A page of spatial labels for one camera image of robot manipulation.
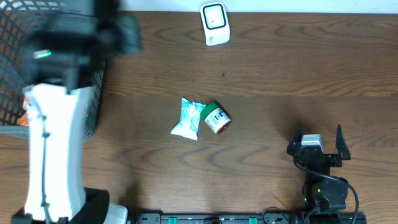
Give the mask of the teal white snack pouch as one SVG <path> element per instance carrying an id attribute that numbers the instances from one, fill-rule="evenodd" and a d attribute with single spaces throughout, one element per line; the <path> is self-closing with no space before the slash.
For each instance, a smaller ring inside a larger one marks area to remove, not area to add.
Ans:
<path id="1" fill-rule="evenodd" d="M 197 141 L 200 113 L 205 107 L 205 104 L 182 98 L 180 121 L 171 130 L 171 134 Z"/>

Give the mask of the green lid jar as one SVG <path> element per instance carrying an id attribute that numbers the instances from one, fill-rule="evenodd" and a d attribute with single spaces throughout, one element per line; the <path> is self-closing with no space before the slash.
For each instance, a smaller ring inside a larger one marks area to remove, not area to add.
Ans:
<path id="1" fill-rule="evenodd" d="M 200 117 L 215 134 L 222 133 L 232 122 L 218 102 L 205 106 Z"/>

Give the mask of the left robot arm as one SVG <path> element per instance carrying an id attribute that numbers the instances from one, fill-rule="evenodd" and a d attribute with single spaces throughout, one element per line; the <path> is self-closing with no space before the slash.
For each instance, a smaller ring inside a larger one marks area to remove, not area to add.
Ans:
<path id="1" fill-rule="evenodd" d="M 21 74 L 29 119 L 29 189 L 12 223 L 134 223 L 107 190 L 83 185 L 81 163 L 95 75 L 139 48 L 118 1 L 68 1 L 27 39 Z"/>

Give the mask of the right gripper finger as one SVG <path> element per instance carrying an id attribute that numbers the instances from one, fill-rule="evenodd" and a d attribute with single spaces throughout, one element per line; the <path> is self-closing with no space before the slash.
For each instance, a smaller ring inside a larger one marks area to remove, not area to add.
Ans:
<path id="1" fill-rule="evenodd" d="M 338 126 L 337 126 L 335 146 L 340 155 L 350 155 L 350 151 L 349 151 L 348 145 L 344 139 L 343 131 L 342 131 L 340 124 L 338 124 Z"/>
<path id="2" fill-rule="evenodd" d="M 293 156 L 295 154 L 295 151 L 301 146 L 301 140 L 302 140 L 302 130 L 299 129 L 287 146 L 288 155 Z"/>

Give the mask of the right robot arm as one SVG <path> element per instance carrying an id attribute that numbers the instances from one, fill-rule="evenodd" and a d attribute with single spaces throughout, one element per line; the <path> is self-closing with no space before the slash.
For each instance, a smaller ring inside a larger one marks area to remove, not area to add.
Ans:
<path id="1" fill-rule="evenodd" d="M 337 153 L 326 153 L 319 134 L 304 135 L 297 131 L 287 146 L 287 154 L 293 157 L 296 167 L 306 173 L 302 193 L 304 211 L 292 223 L 343 223 L 341 211 L 346 208 L 348 190 L 352 186 L 341 177 L 330 175 L 332 167 L 341 167 L 351 159 L 351 153 L 340 125 L 336 130 Z"/>

